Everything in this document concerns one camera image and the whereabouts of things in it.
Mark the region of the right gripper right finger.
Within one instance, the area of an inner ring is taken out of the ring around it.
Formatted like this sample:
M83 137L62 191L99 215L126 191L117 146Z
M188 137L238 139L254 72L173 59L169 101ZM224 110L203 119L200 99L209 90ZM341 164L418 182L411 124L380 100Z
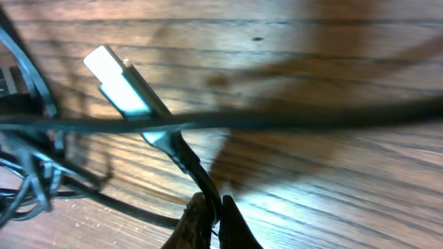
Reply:
M221 249L263 249L229 195L222 198L219 244Z

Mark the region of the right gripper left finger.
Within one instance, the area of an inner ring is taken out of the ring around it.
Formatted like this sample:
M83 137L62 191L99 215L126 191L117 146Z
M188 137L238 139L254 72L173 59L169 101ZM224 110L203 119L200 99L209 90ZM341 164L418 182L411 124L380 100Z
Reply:
M210 213L204 195L193 195L186 205L174 232L161 249L209 249L211 240Z

